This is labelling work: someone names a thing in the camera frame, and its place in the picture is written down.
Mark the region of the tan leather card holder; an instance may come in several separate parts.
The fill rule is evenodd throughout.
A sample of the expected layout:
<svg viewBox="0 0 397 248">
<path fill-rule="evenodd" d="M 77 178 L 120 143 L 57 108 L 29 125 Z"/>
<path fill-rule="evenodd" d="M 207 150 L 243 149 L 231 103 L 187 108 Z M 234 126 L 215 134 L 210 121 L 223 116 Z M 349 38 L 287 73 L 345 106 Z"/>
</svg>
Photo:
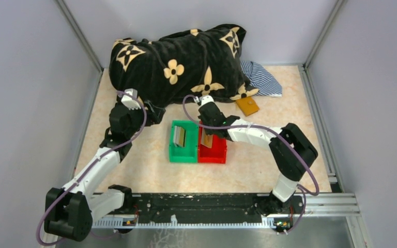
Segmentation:
<svg viewBox="0 0 397 248">
<path fill-rule="evenodd" d="M 250 116 L 259 111 L 259 107 L 252 97 L 245 97 L 235 101 L 245 116 Z"/>
</svg>

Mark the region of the red plastic bin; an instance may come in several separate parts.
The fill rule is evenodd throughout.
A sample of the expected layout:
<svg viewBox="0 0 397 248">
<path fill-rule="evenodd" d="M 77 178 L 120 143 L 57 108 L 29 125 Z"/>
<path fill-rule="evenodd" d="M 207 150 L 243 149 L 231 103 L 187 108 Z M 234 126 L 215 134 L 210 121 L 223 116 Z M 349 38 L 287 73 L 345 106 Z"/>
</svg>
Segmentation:
<svg viewBox="0 0 397 248">
<path fill-rule="evenodd" d="M 197 147 L 197 162 L 198 163 L 215 163 L 225 164 L 227 155 L 227 143 L 223 138 L 213 135 L 212 148 L 207 148 L 201 145 L 201 136 L 205 133 L 202 127 L 199 127 L 198 133 L 198 147 Z"/>
</svg>

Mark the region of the green plastic bin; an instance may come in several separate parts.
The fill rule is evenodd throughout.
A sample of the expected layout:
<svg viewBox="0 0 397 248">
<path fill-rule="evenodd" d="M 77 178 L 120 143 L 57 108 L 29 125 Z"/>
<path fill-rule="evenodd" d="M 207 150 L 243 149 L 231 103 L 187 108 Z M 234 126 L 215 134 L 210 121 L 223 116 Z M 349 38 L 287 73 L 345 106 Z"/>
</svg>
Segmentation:
<svg viewBox="0 0 397 248">
<path fill-rule="evenodd" d="M 199 127 L 194 122 L 173 120 L 169 142 L 169 161 L 197 163 L 198 136 Z"/>
</svg>

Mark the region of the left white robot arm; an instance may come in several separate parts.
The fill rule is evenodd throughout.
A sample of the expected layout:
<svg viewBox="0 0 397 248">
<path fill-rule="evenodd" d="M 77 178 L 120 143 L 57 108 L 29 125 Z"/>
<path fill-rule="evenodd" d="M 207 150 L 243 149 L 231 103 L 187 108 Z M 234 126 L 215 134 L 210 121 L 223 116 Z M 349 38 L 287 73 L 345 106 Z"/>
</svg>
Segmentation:
<svg viewBox="0 0 397 248">
<path fill-rule="evenodd" d="M 93 197 L 98 185 L 118 166 L 132 147 L 144 127 L 161 122 L 166 110 L 150 101 L 127 104 L 115 103 L 109 114 L 110 126 L 91 161 L 61 188 L 51 188 L 45 198 L 45 213 L 36 229 L 37 242 L 47 246 L 40 231 L 56 235 L 58 244 L 64 239 L 83 241 L 91 232 L 93 222 L 108 213 L 127 208 L 131 204 L 131 189 L 113 185 L 99 196 Z"/>
</svg>

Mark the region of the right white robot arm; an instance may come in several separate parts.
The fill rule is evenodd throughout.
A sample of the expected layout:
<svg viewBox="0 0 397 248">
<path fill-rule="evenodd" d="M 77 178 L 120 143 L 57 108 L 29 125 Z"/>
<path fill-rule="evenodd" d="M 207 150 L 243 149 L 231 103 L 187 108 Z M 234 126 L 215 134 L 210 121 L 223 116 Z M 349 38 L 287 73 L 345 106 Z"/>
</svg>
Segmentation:
<svg viewBox="0 0 397 248">
<path fill-rule="evenodd" d="M 294 123 L 271 128 L 238 116 L 226 117 L 213 101 L 202 101 L 198 112 L 207 134 L 271 151 L 280 172 L 271 191 L 274 202 L 285 203 L 294 195 L 299 181 L 318 157 L 316 148 Z"/>
</svg>

